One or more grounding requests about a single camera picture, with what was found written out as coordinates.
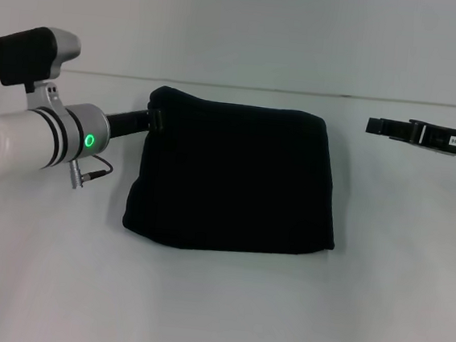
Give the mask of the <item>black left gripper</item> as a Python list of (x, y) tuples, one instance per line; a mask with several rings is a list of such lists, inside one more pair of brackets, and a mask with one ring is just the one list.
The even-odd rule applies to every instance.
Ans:
[(162, 109), (136, 110), (127, 113), (107, 114), (109, 123), (109, 136), (111, 138), (124, 137), (126, 135), (145, 131), (162, 133), (165, 121)]

